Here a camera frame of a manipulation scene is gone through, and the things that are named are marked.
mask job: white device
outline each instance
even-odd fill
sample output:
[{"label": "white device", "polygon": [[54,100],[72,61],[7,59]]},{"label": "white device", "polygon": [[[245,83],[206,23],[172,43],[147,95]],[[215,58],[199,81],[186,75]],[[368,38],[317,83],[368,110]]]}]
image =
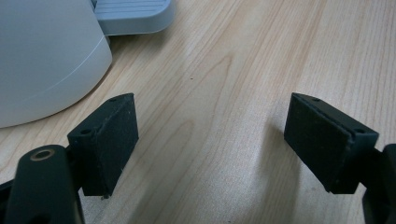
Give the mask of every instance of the white device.
[{"label": "white device", "polygon": [[111,64],[106,35],[161,31],[172,0],[0,2],[0,128],[42,119],[86,95]]}]

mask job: metal ring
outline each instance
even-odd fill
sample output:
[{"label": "metal ring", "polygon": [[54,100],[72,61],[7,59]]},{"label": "metal ring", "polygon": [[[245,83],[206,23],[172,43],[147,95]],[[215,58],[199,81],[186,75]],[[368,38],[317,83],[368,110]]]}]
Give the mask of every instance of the metal ring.
[{"label": "metal ring", "polygon": [[48,159],[49,157],[55,154],[55,150],[52,148],[46,148],[35,152],[32,156],[30,156],[31,161],[43,161]]}]

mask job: black clamp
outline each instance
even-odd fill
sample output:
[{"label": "black clamp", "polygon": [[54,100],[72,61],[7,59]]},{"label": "black clamp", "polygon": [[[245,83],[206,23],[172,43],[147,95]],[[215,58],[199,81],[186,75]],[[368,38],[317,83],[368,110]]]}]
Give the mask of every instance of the black clamp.
[{"label": "black clamp", "polygon": [[78,190],[111,195],[138,140],[134,95],[107,100],[67,138],[21,157],[0,186],[0,223],[84,223]]},{"label": "black clamp", "polygon": [[378,133],[318,98],[291,95],[285,140],[334,194],[366,188],[368,224],[396,223],[396,144],[375,149]]}]

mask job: light gray plastic part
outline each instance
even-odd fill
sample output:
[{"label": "light gray plastic part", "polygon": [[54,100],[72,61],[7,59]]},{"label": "light gray plastic part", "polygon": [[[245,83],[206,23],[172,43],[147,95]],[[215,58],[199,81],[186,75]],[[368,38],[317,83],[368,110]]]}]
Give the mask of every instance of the light gray plastic part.
[{"label": "light gray plastic part", "polygon": [[155,33],[175,17],[172,0],[97,0],[94,11],[105,35]]}]

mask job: wood grain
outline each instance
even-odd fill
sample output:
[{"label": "wood grain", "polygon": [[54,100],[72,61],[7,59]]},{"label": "wood grain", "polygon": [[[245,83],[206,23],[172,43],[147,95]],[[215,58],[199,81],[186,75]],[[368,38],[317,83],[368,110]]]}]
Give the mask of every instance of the wood grain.
[{"label": "wood grain", "polygon": [[140,140],[87,223],[363,223],[360,186],[328,194],[283,140],[293,91],[396,141],[393,0],[176,0],[158,34],[111,38],[100,85],[54,116],[0,130],[0,181],[109,97],[135,93]]}]

